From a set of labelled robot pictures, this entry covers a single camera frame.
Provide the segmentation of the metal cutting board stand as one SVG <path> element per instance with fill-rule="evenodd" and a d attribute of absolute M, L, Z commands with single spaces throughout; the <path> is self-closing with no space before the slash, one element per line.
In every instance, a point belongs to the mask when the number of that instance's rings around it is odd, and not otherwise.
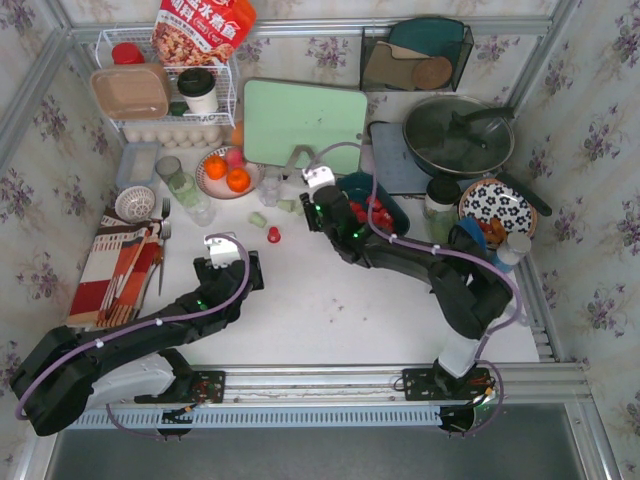
<path fill-rule="evenodd" d="M 293 149 L 289 159 L 283 167 L 282 176 L 285 181 L 309 188 L 302 178 L 302 170 L 318 166 L 327 165 L 321 161 L 320 155 L 316 154 L 310 146 L 298 145 Z"/>

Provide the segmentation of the grey induction cooker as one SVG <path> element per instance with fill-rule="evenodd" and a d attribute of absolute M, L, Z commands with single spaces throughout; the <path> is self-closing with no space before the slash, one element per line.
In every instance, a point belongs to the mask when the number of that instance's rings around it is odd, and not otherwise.
<path fill-rule="evenodd" d="M 400 123 L 374 121 L 368 125 L 378 182 L 390 195 L 424 195 L 431 177 L 421 170 L 409 150 Z"/>

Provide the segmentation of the fruit plate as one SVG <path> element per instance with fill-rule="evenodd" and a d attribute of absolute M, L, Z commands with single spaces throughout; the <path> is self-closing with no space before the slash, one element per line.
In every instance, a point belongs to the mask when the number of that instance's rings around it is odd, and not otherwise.
<path fill-rule="evenodd" d="M 265 167 L 245 160 L 239 147 L 221 147 L 205 155 L 196 168 L 196 184 L 209 197 L 237 199 L 263 180 Z"/>

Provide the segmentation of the floral patterned plate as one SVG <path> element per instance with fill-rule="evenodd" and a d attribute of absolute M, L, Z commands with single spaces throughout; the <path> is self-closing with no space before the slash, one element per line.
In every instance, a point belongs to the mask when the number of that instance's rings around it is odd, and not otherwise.
<path fill-rule="evenodd" d="M 474 219 L 491 250 L 509 233 L 519 232 L 532 239 L 537 227 L 533 206 L 520 193 L 496 179 L 480 180 L 469 186 L 458 203 L 458 216 Z"/>

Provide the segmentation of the grey glass cup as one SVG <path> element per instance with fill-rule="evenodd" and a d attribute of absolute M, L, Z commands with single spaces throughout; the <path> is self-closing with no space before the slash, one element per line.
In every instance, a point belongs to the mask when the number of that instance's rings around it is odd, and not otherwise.
<path fill-rule="evenodd" d="M 175 156 L 164 156 L 158 159 L 155 163 L 155 171 L 167 186 L 183 172 L 181 161 Z"/>

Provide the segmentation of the red capsule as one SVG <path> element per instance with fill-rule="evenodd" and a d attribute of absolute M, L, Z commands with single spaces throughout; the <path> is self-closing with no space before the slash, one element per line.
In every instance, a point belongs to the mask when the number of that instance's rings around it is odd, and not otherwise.
<path fill-rule="evenodd" d="M 372 214 L 374 224 L 380 228 L 393 228 L 394 219 L 387 210 L 374 211 Z"/>
<path fill-rule="evenodd" d="M 367 221 L 367 212 L 362 207 L 362 205 L 358 202 L 353 202 L 353 201 L 350 201 L 349 204 L 358 222 L 365 223 Z"/>
<path fill-rule="evenodd" d="M 267 240 L 270 243 L 278 243 L 281 239 L 280 232 L 277 227 L 270 227 L 267 235 Z"/>

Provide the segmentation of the metal fork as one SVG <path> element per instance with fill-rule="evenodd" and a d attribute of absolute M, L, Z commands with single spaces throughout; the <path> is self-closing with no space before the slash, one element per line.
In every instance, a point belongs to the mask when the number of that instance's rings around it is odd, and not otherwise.
<path fill-rule="evenodd" d="M 161 206 L 161 230 L 160 230 L 160 262 L 159 262 L 159 276 L 158 276 L 158 294 L 162 294 L 163 278 L 164 278 L 164 255 L 166 241 L 171 238 L 171 224 L 169 216 L 171 213 L 171 200 L 168 197 L 164 197 Z"/>

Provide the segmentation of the egg tray with eggs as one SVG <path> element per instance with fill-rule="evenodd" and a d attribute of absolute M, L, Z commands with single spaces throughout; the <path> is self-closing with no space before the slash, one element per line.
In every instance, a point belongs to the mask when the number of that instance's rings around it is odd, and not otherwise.
<path fill-rule="evenodd" d="M 166 148 L 220 147 L 226 130 L 220 126 L 133 126 L 124 127 L 129 143 L 157 142 Z"/>

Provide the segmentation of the clear lidded container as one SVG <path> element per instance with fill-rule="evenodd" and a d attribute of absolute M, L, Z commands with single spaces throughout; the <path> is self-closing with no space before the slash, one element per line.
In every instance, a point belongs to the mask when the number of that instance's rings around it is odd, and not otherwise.
<path fill-rule="evenodd" d="M 128 143 L 122 153 L 116 186 L 119 189 L 132 186 L 152 187 L 157 180 L 155 164 L 159 150 L 158 142 Z"/>

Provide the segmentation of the black frying pan with lid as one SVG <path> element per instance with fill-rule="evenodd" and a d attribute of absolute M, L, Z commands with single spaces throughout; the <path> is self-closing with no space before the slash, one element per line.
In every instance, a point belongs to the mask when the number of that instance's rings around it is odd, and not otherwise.
<path fill-rule="evenodd" d="M 521 194 L 544 217 L 552 208 L 506 171 L 515 148 L 512 107 L 492 107 L 460 95 L 439 95 L 416 104 L 402 134 L 416 165 L 425 173 L 455 180 L 491 176 Z"/>

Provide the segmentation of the teal plastic storage basket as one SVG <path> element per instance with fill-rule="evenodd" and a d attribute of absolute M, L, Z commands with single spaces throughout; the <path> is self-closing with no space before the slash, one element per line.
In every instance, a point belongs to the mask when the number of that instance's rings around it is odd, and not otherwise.
<path fill-rule="evenodd" d="M 364 172 L 356 172 L 339 178 L 339 187 L 351 201 L 358 202 L 364 209 L 368 208 L 367 199 L 373 190 L 373 177 Z M 394 230 L 398 235 L 405 235 L 410 228 L 410 220 L 397 202 L 380 185 L 377 185 L 376 199 L 386 209 L 394 222 Z"/>

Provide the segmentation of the green capsule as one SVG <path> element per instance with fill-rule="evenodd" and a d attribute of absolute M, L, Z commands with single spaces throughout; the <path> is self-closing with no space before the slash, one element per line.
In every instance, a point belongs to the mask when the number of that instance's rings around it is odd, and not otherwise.
<path fill-rule="evenodd" d="M 259 212 L 252 212 L 248 217 L 248 221 L 260 229 L 265 228 L 267 225 L 267 219 Z"/>
<path fill-rule="evenodd" d="M 294 213 L 298 216 L 303 216 L 305 214 L 304 206 L 300 201 L 295 203 Z"/>
<path fill-rule="evenodd" d="M 276 207 L 287 213 L 292 213 L 295 210 L 295 201 L 281 199 L 276 202 Z"/>

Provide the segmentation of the red capsule bottom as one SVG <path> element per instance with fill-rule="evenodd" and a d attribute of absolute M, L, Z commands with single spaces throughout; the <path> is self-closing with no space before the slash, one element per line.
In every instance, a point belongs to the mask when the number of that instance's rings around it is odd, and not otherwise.
<path fill-rule="evenodd" d="M 362 207 L 362 205 L 358 202 L 353 202 L 353 201 L 350 201 L 349 204 L 358 222 L 365 223 L 367 221 L 367 212 Z"/>

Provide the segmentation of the red capsule number two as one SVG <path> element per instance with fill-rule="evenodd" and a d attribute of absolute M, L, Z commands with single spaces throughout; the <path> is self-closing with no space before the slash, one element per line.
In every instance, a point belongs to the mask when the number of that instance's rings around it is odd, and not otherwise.
<path fill-rule="evenodd" d="M 367 209 L 371 209 L 373 212 L 380 212 L 384 209 L 381 201 L 378 198 L 373 198 L 372 196 L 369 196 L 366 199 L 366 205 Z"/>

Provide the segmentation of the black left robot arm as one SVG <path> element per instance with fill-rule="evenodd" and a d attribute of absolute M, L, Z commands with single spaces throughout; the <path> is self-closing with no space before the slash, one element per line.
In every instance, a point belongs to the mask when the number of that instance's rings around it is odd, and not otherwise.
<path fill-rule="evenodd" d="M 249 293 L 264 288 L 257 251 L 221 269 L 202 267 L 200 285 L 163 309 L 126 325 L 93 331 L 68 326 L 49 330 L 12 374 L 15 417 L 39 436 L 58 433 L 77 420 L 97 383 L 117 368 L 188 345 L 237 321 Z"/>

